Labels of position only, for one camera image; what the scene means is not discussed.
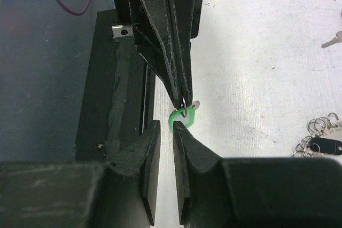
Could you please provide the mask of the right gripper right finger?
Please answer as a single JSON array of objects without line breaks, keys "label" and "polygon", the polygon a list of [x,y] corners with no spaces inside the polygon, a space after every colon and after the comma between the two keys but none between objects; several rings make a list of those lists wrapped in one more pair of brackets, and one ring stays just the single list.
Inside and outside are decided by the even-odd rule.
[{"label": "right gripper right finger", "polygon": [[222,225],[221,158],[180,122],[173,123],[178,214],[181,225]]}]

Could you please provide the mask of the green tag key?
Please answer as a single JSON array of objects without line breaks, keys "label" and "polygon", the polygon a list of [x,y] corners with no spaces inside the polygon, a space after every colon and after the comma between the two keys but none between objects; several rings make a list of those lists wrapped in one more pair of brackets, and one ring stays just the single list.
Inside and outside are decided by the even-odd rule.
[{"label": "green tag key", "polygon": [[170,131],[173,132],[173,123],[175,121],[182,122],[186,128],[191,127],[195,122],[195,113],[199,106],[200,101],[196,100],[187,108],[187,114],[185,114],[185,109],[174,110],[171,112],[168,119]]}]

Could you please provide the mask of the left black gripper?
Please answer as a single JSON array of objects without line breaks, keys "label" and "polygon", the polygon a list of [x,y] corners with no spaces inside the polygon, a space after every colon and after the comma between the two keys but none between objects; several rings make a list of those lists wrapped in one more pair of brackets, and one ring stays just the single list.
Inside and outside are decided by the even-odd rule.
[{"label": "left black gripper", "polygon": [[191,104],[191,38],[199,33],[203,0],[114,0],[119,22],[142,37],[140,54],[164,83],[175,108]]}]

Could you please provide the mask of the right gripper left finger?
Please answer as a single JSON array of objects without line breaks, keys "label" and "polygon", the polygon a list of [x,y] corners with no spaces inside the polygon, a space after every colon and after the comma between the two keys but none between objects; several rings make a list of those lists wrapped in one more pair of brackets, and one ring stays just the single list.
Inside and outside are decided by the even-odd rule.
[{"label": "right gripper left finger", "polygon": [[107,225],[155,224],[160,132],[160,122],[153,120],[115,157],[106,188]]}]

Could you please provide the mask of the round metal keyring disc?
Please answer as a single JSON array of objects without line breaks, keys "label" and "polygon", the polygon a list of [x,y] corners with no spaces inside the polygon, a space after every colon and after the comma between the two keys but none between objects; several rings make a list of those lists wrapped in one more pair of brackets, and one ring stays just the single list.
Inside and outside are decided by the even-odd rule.
[{"label": "round metal keyring disc", "polygon": [[324,154],[321,156],[314,157],[304,157],[304,146],[309,140],[309,137],[322,137],[328,139],[335,139],[341,141],[341,119],[339,116],[331,112],[327,116],[320,116],[311,119],[306,125],[308,135],[305,136],[294,148],[292,157],[302,157],[302,158],[320,158],[324,156],[336,156]]}]

